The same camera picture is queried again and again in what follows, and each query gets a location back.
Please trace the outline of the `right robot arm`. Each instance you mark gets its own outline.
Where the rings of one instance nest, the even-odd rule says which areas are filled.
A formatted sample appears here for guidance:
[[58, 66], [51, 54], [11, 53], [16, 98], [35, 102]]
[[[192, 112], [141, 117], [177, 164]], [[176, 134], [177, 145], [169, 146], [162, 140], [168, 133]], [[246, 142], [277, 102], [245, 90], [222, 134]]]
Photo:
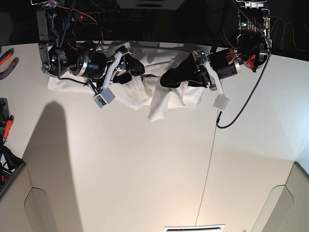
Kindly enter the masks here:
[[[37, 24], [42, 71], [60, 81], [89, 87], [94, 102], [102, 108], [115, 99], [112, 83], [126, 84], [145, 73], [144, 65], [133, 57], [130, 48], [121, 46], [111, 55], [101, 50], [103, 28], [92, 16], [75, 8], [74, 0], [41, 0]], [[76, 32], [86, 25], [98, 27], [98, 42], [77, 42]]]

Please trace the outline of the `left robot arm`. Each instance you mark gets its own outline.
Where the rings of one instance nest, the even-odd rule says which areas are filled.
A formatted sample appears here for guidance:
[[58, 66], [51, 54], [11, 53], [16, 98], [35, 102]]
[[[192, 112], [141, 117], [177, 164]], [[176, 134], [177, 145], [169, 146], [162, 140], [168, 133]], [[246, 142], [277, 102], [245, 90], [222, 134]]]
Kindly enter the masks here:
[[241, 65], [256, 72], [267, 61], [271, 50], [269, 37], [269, 9], [263, 0], [235, 0], [238, 10], [239, 35], [237, 45], [209, 52], [205, 47], [189, 54], [176, 68], [164, 73], [160, 79], [163, 87], [178, 88], [186, 82], [191, 87], [204, 87], [218, 91], [214, 107], [221, 112], [229, 103], [221, 80], [240, 73]]

